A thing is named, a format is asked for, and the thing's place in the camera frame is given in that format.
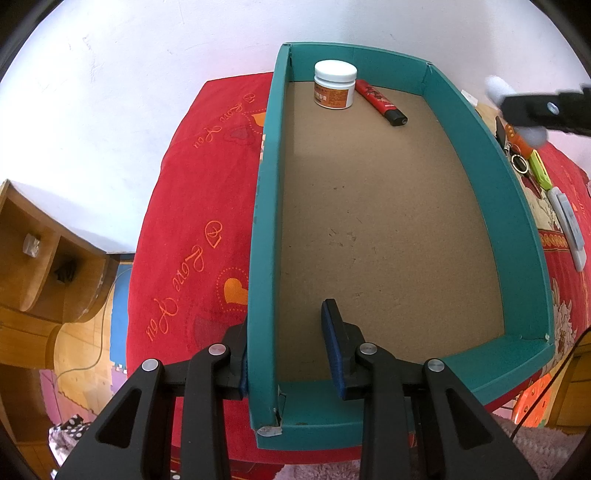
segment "metal screw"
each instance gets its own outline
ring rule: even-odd
[[[359,345],[359,351],[364,355],[373,355],[378,351],[378,347],[376,347],[373,343],[362,343]]]
[[[548,102],[546,104],[546,107],[548,107],[548,111],[552,115],[558,115],[560,113],[560,110],[558,109],[558,107],[555,104],[553,104],[552,102]]]
[[[223,355],[226,353],[226,345],[223,343],[214,343],[211,347],[209,347],[208,351],[210,355]]]
[[[427,366],[431,372],[440,372],[445,368],[445,364],[438,358],[431,358],[427,363]]]
[[[146,372],[151,372],[152,370],[156,370],[158,368],[158,360],[155,358],[148,358],[144,360],[142,363],[142,370]]]

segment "keys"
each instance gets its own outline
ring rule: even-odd
[[[531,174],[530,165],[527,163],[527,160],[521,155],[513,154],[511,155],[511,165],[513,165],[516,172],[529,179],[538,197],[542,198],[542,190],[534,176]]]

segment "wooden shelf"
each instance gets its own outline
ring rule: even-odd
[[[23,253],[30,233],[40,240],[36,258]],[[6,199],[0,210],[0,303],[28,311],[37,301],[60,236]]]
[[[23,253],[30,233],[40,240],[36,258]],[[72,262],[65,283],[56,270]],[[56,323],[84,322],[106,301],[117,260],[57,223],[20,195],[0,187],[0,306]]]
[[[0,364],[0,397],[15,441],[47,441],[53,424],[45,413],[39,371]]]
[[[0,322],[0,364],[53,368],[59,324],[5,307],[0,307]]]
[[[57,468],[49,445],[39,371],[0,365],[0,421],[39,478]]]
[[[22,251],[27,234],[40,241],[35,258]],[[70,275],[58,275],[56,271],[66,264],[71,264]],[[70,232],[18,193],[10,181],[2,183],[0,364],[53,368],[60,325],[85,322],[100,310],[117,266],[117,257]]]
[[[68,262],[76,263],[71,282],[62,283],[56,270]],[[117,262],[109,256],[96,257],[66,238],[61,238],[54,254],[49,275],[37,303],[30,313],[49,317],[60,323],[79,322],[92,318],[93,306],[104,286],[113,282]]]
[[[591,424],[591,333],[579,339],[572,355],[546,422],[567,434],[585,433]]]

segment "orange heart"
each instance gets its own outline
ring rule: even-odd
[[[263,113],[251,113],[251,117],[253,117],[255,119],[255,123],[259,127],[264,127],[266,115],[267,115],[267,112],[263,112]]]
[[[223,285],[223,296],[226,303],[248,304],[248,290],[242,288],[242,283],[237,278],[228,278]]]

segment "black wire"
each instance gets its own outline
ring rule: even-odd
[[[515,438],[515,435],[517,435],[517,432],[519,431],[519,429],[521,428],[521,426],[524,424],[524,422],[527,420],[527,417],[530,416],[530,413],[533,411],[533,409],[537,406],[538,403],[540,403],[540,401],[542,400],[542,398],[544,397],[544,395],[546,395],[546,392],[550,389],[550,387],[554,383],[554,380],[556,380],[558,378],[558,376],[560,375],[560,373],[563,370],[563,368],[569,363],[569,359],[573,356],[574,350],[579,346],[580,341],[588,333],[591,333],[591,327],[587,328],[581,334],[581,336],[579,337],[579,339],[574,343],[573,347],[569,350],[569,354],[564,359],[564,362],[562,363],[562,365],[560,366],[560,368],[558,369],[558,371],[554,374],[554,376],[552,377],[552,380],[550,380],[550,383],[548,383],[548,385],[546,385],[546,388],[542,390],[542,393],[540,394],[540,396],[535,399],[535,402],[530,407],[530,409],[527,412],[525,412],[525,415],[523,415],[523,418],[517,424],[517,428],[515,430],[513,430],[513,433],[511,433],[511,440],[513,440]]]
[[[103,333],[105,331],[105,314],[107,311],[107,304],[109,302],[109,296],[111,295],[111,292],[115,288],[115,284],[117,283],[117,280],[119,280],[120,276],[123,275],[124,273],[130,271],[131,268],[132,267],[129,267],[127,270],[123,270],[123,272],[121,272],[119,275],[117,275],[115,277],[115,281],[111,285],[111,287],[109,289],[109,293],[107,294],[107,299],[105,300],[105,306],[103,307],[103,316],[100,321],[100,350],[99,350],[99,356],[96,359],[96,361],[92,365],[90,365],[89,367],[70,368],[69,370],[64,370],[62,373],[60,373],[58,376],[56,376],[55,379],[53,378],[53,371],[51,372],[51,386],[52,386],[52,390],[53,390],[53,397],[56,399],[57,414],[60,416],[60,423],[63,423],[64,419],[61,416],[60,403],[57,401],[56,387],[59,387],[57,380],[62,375],[68,374],[70,372],[80,372],[80,371],[84,371],[84,370],[90,370],[91,368],[94,368],[96,365],[98,365],[98,363],[100,362],[100,358],[103,355]]]

